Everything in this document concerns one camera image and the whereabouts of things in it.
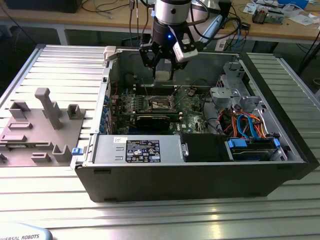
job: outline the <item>wire bundle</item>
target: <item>wire bundle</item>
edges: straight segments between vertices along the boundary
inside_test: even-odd
[[[253,138],[266,138],[263,122],[256,115],[244,111],[228,112],[223,110],[216,120],[219,124],[223,116],[227,116],[231,121],[231,124],[223,131],[229,137],[249,139],[249,136],[246,134],[246,132],[249,132]],[[242,121],[246,122],[244,129],[241,127]]]

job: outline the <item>connector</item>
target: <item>connector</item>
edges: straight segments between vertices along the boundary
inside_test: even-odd
[[[129,0],[129,9],[130,11],[132,11],[133,9],[135,9],[135,0]]]

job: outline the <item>warning label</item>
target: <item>warning label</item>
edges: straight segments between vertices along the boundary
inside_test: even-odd
[[[127,140],[127,163],[160,163],[159,140]]]

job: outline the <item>blue latch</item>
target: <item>blue latch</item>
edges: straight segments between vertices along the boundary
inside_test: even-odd
[[[273,142],[274,142],[274,145],[276,146],[277,149],[280,148],[281,145],[280,145],[280,142],[279,142],[279,140],[277,138],[275,138],[273,140]]]
[[[248,145],[245,139],[231,138],[228,141],[229,148],[246,148]]]
[[[71,154],[72,156],[81,156],[84,154],[84,150],[80,147],[74,147],[72,148]]]

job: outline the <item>cable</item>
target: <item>cable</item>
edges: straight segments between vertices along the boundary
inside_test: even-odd
[[[198,81],[198,80],[202,80],[204,81],[209,87],[211,87],[212,85],[207,81],[205,80],[204,78],[197,78],[196,80],[194,80],[191,84],[190,84],[190,88],[193,86],[193,84]]]
[[[235,51],[235,50],[237,49],[237,47],[238,47],[238,43],[239,43],[240,36],[241,36],[241,30],[240,30],[240,28],[239,28],[239,29],[238,29],[238,38],[237,38],[237,40],[236,40],[236,42],[235,42],[235,47],[234,47],[233,51]]]
[[[144,24],[143,29],[142,29],[142,32],[141,32],[140,43],[142,42],[142,35],[145,33],[146,27],[147,27],[148,22],[149,22],[148,0],[146,0],[146,6],[145,6],[145,8],[146,8],[146,21],[145,21],[145,24]]]
[[[195,21],[193,18],[192,18],[192,22],[188,22],[188,26],[194,26],[194,25],[198,25],[198,24],[202,24],[202,23],[204,23],[204,22],[206,22],[209,18],[210,18],[210,12],[209,12],[209,9],[208,9],[208,7],[202,2],[202,1],[200,1],[200,0],[195,0],[197,3],[199,3],[199,4],[201,4],[203,7],[204,7],[204,9],[205,9],[205,11],[206,11],[206,17],[205,18],[203,18],[203,19],[200,19],[200,20],[197,20],[197,21]]]
[[[84,7],[85,3],[88,2],[89,0],[85,0],[82,5],[81,5],[81,8],[83,10],[86,10],[88,12],[91,12],[91,13],[103,13],[103,12],[108,12],[108,11],[112,11],[112,10],[115,10],[115,9],[119,9],[119,8],[122,8],[122,7],[125,7],[125,6],[129,6],[129,4],[124,4],[124,5],[120,5],[120,6],[117,6],[117,7],[114,7],[114,8],[111,8],[111,9],[107,9],[107,10],[95,10],[95,11],[92,11],[92,10],[89,10],[87,8]]]
[[[137,34],[137,46],[139,47],[139,6],[136,0],[136,34]]]
[[[208,120],[210,120],[211,118],[206,119],[205,110],[204,110],[204,109],[205,109],[206,99],[207,99],[209,93],[210,93],[210,90],[209,90],[209,91],[207,92],[207,94],[205,95],[204,100],[203,100],[203,104],[202,104],[202,106],[201,106],[203,119],[204,119],[204,121],[207,122],[207,124],[208,124],[211,128],[213,128],[218,134],[225,135],[220,129],[218,129],[217,127],[213,126],[210,122],[208,122]]]
[[[318,80],[320,80],[319,77],[316,77],[316,78],[312,79],[312,81],[313,81],[313,83],[314,83],[315,85],[320,86],[320,82],[317,82]]]
[[[113,98],[117,95],[117,93],[118,93],[118,82],[116,81],[115,82],[115,93],[113,95]]]
[[[299,69],[298,69],[298,72],[297,72],[298,76],[301,75],[301,73],[303,72],[303,70],[304,70],[303,65],[305,63],[305,59],[308,56],[308,54],[310,53],[310,51],[313,48],[313,46],[315,45],[316,41],[318,40],[319,35],[320,35],[320,31],[318,32],[318,35],[316,36],[315,40],[313,41],[309,51],[305,54],[304,58],[302,59],[302,61],[300,63],[300,66],[299,66]]]
[[[37,45],[36,41],[33,40],[32,37],[29,36],[28,33],[26,33],[26,31],[9,15],[9,13],[7,13],[7,11],[4,9],[4,7],[2,6],[2,4],[0,4],[0,8],[4,11],[4,13],[8,16],[8,18],[11,19],[12,22],[14,22],[15,25],[17,25],[21,31],[35,44]]]
[[[131,20],[132,20],[132,9],[130,9],[130,16],[129,16],[129,34],[130,34],[130,42],[131,42],[131,47],[133,47],[132,43],[132,33],[131,33]]]
[[[18,39],[19,39],[19,35],[20,35],[20,33],[21,33],[21,28],[20,28],[20,31],[18,32],[18,34],[16,35],[16,39],[15,39],[15,42],[14,42],[14,51],[15,51],[15,54],[18,56],[18,57],[20,57],[19,56],[19,54],[17,53],[17,42],[18,42]]]
[[[140,2],[145,6],[145,7],[148,7],[148,0],[146,0],[146,3],[144,0],[140,0]]]
[[[241,47],[242,45],[244,46],[244,44],[246,44],[247,36],[248,36],[248,32],[245,30],[245,36],[239,41],[239,43],[241,43],[243,40],[244,40],[244,42],[243,42],[243,44],[241,44],[241,45],[239,45],[239,46],[237,46],[237,47]],[[235,44],[231,44],[231,45],[230,45],[230,50],[231,50],[231,48],[233,48],[234,46],[235,46]]]
[[[242,117],[247,117],[247,118],[248,118],[251,135],[252,135],[252,137],[257,138],[258,135],[257,135],[257,133],[256,133],[255,130],[254,130],[254,124],[253,124],[253,122],[251,121],[250,116],[247,115],[247,114],[241,114],[240,116],[238,116],[238,119],[237,119],[237,121],[236,121],[236,126],[237,126],[237,128],[238,128],[239,133],[240,133],[242,136],[244,136],[246,139],[249,139],[249,137],[248,137],[245,133],[243,133],[242,130],[241,130],[240,121],[241,121],[241,118],[242,118]]]
[[[102,10],[100,9],[101,6],[115,4],[115,3],[118,2],[118,1],[119,1],[119,0],[115,0],[115,1],[110,2],[110,3],[103,3],[103,4],[100,4],[100,5],[97,5],[97,4],[96,4],[96,0],[93,0],[93,5],[94,5],[94,8],[95,8],[96,11],[102,11]],[[109,12],[109,11],[106,11],[106,12],[97,12],[97,14],[99,14],[100,16],[103,16],[103,17],[112,19],[111,12]]]
[[[30,55],[30,52],[26,52],[25,50],[23,50],[23,49],[21,49],[21,48],[12,46],[12,45],[11,45],[11,42],[10,42],[10,39],[11,39],[11,38],[10,38],[10,37],[7,37],[7,36],[5,35],[5,33],[4,33],[3,31],[1,31],[1,29],[0,29],[0,33],[7,39],[7,42],[8,42],[8,44],[9,44],[9,46],[10,46],[11,49],[13,49],[13,50],[14,50],[14,49],[19,50],[20,52],[22,52],[22,53],[24,53],[24,54],[26,54],[26,55],[28,55],[28,56]],[[19,55],[17,55],[17,57],[26,60],[25,57],[22,57],[22,56],[19,56]]]
[[[193,8],[192,8],[192,4],[190,5],[190,15],[191,15],[191,20],[192,20],[192,22],[194,22],[194,21],[195,21],[195,18],[194,18],[194,11],[193,11]],[[240,19],[239,17],[229,17],[229,18],[227,18],[227,19],[225,20],[224,24],[226,24],[226,23],[228,23],[228,22],[230,22],[230,21],[233,21],[233,20],[235,20],[235,21],[238,22],[238,27],[237,27],[235,30],[233,30],[231,33],[229,33],[229,34],[227,34],[227,35],[224,35],[224,36],[220,36],[220,37],[207,37],[207,36],[202,35],[202,34],[198,31],[196,25],[193,25],[193,28],[194,28],[195,32],[196,32],[200,37],[202,37],[202,38],[204,38],[204,39],[207,39],[207,40],[210,40],[210,41],[212,41],[212,40],[220,40],[220,39],[224,39],[224,38],[229,37],[230,35],[234,34],[234,33],[235,33],[236,31],[238,31],[238,29],[241,27],[242,23],[241,23],[241,19]],[[215,35],[218,33],[218,31],[219,31],[219,29],[217,29],[217,30],[213,33],[212,36],[215,36]]]

